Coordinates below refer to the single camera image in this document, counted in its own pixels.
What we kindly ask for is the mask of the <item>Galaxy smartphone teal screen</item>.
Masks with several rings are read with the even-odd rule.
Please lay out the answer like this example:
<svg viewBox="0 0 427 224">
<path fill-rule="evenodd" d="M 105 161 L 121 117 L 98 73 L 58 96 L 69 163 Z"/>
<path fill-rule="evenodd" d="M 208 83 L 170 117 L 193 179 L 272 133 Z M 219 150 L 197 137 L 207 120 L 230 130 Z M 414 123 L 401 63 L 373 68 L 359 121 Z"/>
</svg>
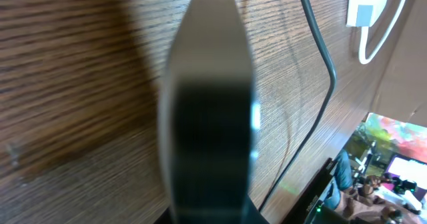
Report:
<svg viewBox="0 0 427 224">
<path fill-rule="evenodd" d="M 191 0 L 158 101 L 159 158 L 174 223 L 254 223 L 254 67 L 235 0 Z"/>
</svg>

